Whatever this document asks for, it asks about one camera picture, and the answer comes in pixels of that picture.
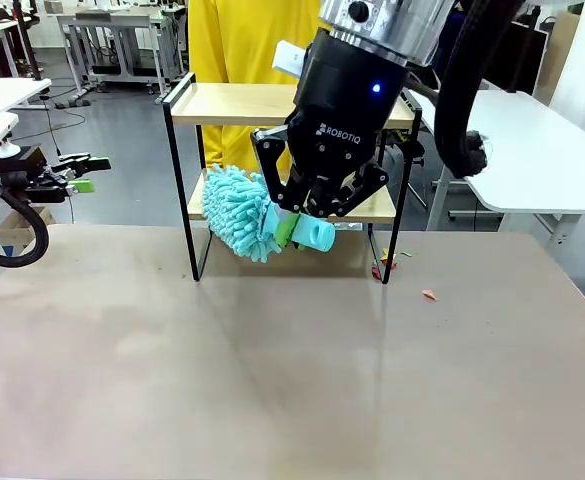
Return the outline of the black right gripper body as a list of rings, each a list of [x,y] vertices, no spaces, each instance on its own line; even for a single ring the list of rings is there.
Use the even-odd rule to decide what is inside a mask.
[[[398,63],[319,29],[286,120],[302,176],[347,176],[372,158],[407,75]]]

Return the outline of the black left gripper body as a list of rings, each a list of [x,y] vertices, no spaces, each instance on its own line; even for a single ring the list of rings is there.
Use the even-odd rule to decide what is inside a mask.
[[[39,146],[0,158],[0,184],[11,195],[29,203],[63,203],[69,197],[67,180],[51,169]]]

